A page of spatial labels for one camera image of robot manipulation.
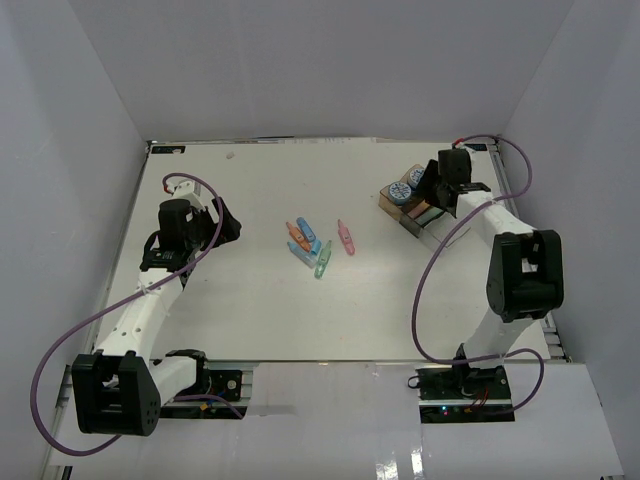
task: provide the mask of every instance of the tabletop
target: tabletop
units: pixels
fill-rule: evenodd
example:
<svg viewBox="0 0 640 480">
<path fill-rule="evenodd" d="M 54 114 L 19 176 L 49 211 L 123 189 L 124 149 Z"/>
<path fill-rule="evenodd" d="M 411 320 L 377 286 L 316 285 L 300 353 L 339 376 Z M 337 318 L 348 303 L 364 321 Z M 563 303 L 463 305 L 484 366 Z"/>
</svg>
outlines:
<svg viewBox="0 0 640 480">
<path fill-rule="evenodd" d="M 158 229 L 161 179 L 201 177 L 242 223 L 240 238 L 198 264 L 165 319 L 154 357 L 181 348 L 213 360 L 415 361 L 410 317 L 416 285 L 432 250 L 378 205 L 378 192 L 447 144 L 380 142 L 187 144 L 184 153 L 150 154 L 108 303 L 133 292 L 142 248 Z M 488 152 L 472 154 L 473 181 L 500 191 Z M 333 255 L 322 280 L 287 248 L 285 222 L 304 217 Z M 344 251 L 337 221 L 351 231 Z M 418 333 L 434 356 L 451 357 L 487 310 L 490 251 L 470 231 L 445 250 L 427 280 Z M 121 312 L 106 316 L 102 340 Z M 514 348 L 549 358 L 538 322 Z"/>
</svg>

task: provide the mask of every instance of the white backdrop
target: white backdrop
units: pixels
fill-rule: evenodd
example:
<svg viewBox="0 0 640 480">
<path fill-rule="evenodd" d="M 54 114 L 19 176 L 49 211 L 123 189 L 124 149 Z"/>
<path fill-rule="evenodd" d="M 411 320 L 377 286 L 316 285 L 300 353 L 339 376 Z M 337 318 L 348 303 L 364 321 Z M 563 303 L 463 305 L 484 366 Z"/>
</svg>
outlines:
<svg viewBox="0 0 640 480">
<path fill-rule="evenodd" d="M 565 302 L 554 314 L 586 361 L 625 478 L 640 478 L 638 204 L 640 2 L 577 1 L 505 130 L 534 166 L 525 220 L 562 236 Z M 526 172 L 506 155 L 511 186 Z"/>
<path fill-rule="evenodd" d="M 35 479 L 46 443 L 31 377 L 65 330 L 95 312 L 117 251 L 144 143 L 66 0 L 0 0 L 0 465 Z M 65 364 L 45 369 L 51 425 Z"/>
<path fill-rule="evenodd" d="M 70 0 L 144 139 L 501 131 L 573 0 Z"/>
</svg>

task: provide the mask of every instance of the white table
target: white table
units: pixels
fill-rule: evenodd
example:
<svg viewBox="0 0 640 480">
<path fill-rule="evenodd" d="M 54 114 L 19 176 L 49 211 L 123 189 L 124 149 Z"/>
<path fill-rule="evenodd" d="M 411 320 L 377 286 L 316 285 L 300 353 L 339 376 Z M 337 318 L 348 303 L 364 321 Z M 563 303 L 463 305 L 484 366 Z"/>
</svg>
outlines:
<svg viewBox="0 0 640 480">
<path fill-rule="evenodd" d="M 443 148 L 448 146 L 356 139 L 187 145 L 184 154 L 150 155 L 109 304 L 136 286 L 142 246 L 157 230 L 158 205 L 168 198 L 162 177 L 183 171 L 206 179 L 243 228 L 238 241 L 213 250 L 197 266 L 165 320 L 154 356 L 195 348 L 214 360 L 418 360 L 409 330 L 411 302 L 432 252 L 378 207 L 378 192 Z M 490 155 L 478 152 L 472 159 L 473 180 L 499 192 Z M 333 240 L 321 281 L 287 248 L 285 221 L 298 216 L 323 242 Z M 338 218 L 353 236 L 353 257 L 338 238 Z M 469 232 L 436 263 L 418 329 L 433 355 L 452 356 L 484 316 L 489 257 Z M 99 340 L 120 313 L 105 317 Z M 514 348 L 524 346 L 549 357 L 538 323 Z"/>
<path fill-rule="evenodd" d="M 135 287 L 141 246 L 157 228 L 158 204 L 166 198 L 161 178 L 185 171 L 214 185 L 243 223 L 242 237 L 196 268 L 155 355 L 199 348 L 222 360 L 416 360 L 411 299 L 431 252 L 377 207 L 377 194 L 440 148 L 446 146 L 358 140 L 188 145 L 183 155 L 152 155 L 109 302 Z M 497 191 L 489 155 L 473 157 L 474 180 Z M 323 240 L 334 240 L 322 281 L 286 248 L 284 222 L 299 215 Z M 337 218 L 351 229 L 354 257 L 339 243 Z M 433 354 L 451 355 L 482 318 L 488 261 L 488 249 L 470 232 L 436 264 L 419 328 Z M 105 318 L 102 332 L 116 319 Z M 538 323 L 517 346 L 548 357 Z M 538 367 L 506 368 L 517 402 L 529 393 Z M 420 425 L 416 392 L 406 388 L 413 371 L 412 364 L 261 363 L 241 422 L 162 420 L 149 438 L 125 437 L 88 458 L 54 451 L 50 465 L 73 465 L 73 479 L 92 480 L 582 480 L 622 473 L 583 365 L 548 365 L 539 394 L 516 422 L 504 424 Z M 260 416 L 264 411 L 284 413 Z M 56 436 L 80 449 L 105 439 L 79 432 L 73 399 Z"/>
</svg>

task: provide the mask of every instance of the orange paper clip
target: orange paper clip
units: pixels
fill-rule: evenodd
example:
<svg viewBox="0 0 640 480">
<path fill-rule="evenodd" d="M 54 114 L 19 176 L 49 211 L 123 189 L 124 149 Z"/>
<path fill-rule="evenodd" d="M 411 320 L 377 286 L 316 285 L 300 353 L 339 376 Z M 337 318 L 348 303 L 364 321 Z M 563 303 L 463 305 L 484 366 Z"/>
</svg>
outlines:
<svg viewBox="0 0 640 480">
<path fill-rule="evenodd" d="M 300 229 L 298 227 L 294 227 L 289 222 L 287 222 L 287 228 L 289 229 L 289 235 L 291 235 L 291 238 L 293 238 L 296 243 L 300 245 L 300 248 L 302 248 L 305 252 L 310 252 L 311 244 L 304 238 L 304 235 L 302 235 Z"/>
</svg>

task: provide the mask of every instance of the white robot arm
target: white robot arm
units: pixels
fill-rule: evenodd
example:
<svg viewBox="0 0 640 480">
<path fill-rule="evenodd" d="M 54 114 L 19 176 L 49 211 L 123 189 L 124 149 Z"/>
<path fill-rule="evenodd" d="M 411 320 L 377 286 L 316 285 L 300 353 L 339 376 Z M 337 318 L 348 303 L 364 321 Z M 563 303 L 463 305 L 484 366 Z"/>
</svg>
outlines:
<svg viewBox="0 0 640 480">
<path fill-rule="evenodd" d="M 200 200 L 200 185 L 183 181 L 160 205 L 160 230 L 144 246 L 136 291 L 144 295 L 129 303 L 109 336 L 91 355 L 78 355 L 71 375 L 78 425 L 84 433 L 150 435 L 160 408 L 185 389 L 206 393 L 201 385 L 203 352 L 170 352 L 151 363 L 151 351 L 168 310 L 185 288 L 193 269 L 150 291 L 148 287 L 172 272 L 188 268 L 216 229 Z M 236 240 L 240 223 L 224 201 L 223 223 L 214 247 Z"/>
<path fill-rule="evenodd" d="M 427 165 L 416 196 L 459 220 L 475 213 L 468 225 L 491 248 L 491 262 L 486 285 L 489 308 L 480 325 L 460 345 L 454 360 L 443 362 L 452 368 L 419 369 L 417 386 L 412 388 L 420 389 L 421 400 L 442 402 L 443 407 L 460 395 L 484 393 L 485 402 L 502 402 L 492 407 L 496 411 L 510 411 L 503 359 L 522 332 L 562 304 L 560 237 L 553 230 L 536 230 L 520 221 L 493 200 L 486 185 L 471 182 L 466 149 L 438 152 L 438 161 Z M 469 418 L 429 416 L 430 421 L 442 419 L 443 423 L 465 423 Z M 483 421 L 485 417 L 475 418 Z"/>
</svg>

